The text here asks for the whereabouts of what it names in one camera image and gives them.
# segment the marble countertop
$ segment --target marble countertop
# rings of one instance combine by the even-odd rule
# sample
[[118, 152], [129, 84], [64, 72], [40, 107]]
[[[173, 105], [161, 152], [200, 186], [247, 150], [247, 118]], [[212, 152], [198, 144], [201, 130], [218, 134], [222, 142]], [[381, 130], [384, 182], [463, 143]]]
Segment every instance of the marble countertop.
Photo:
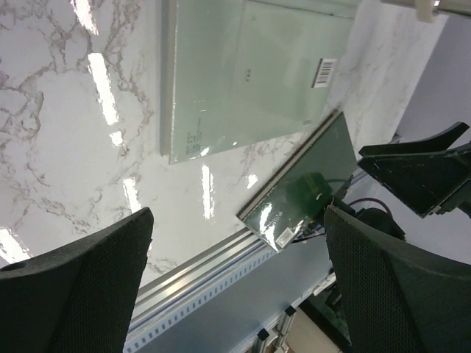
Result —
[[[91, 3], [0, 5], [0, 267], [148, 206], [145, 284], [239, 230], [236, 212], [307, 134], [169, 165], [160, 2]], [[361, 4], [325, 109], [344, 109], [355, 149], [390, 140], [445, 21]]]

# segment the barcode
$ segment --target barcode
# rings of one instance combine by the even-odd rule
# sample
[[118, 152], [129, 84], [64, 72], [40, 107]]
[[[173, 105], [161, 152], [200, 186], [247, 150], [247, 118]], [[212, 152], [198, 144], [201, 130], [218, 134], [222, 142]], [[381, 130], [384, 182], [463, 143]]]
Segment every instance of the barcode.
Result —
[[321, 59], [312, 88], [329, 87], [337, 59]]
[[277, 244], [284, 248], [286, 244], [288, 244], [293, 238], [295, 234], [291, 231], [291, 229], [286, 228], [283, 233], [277, 238], [276, 242]]

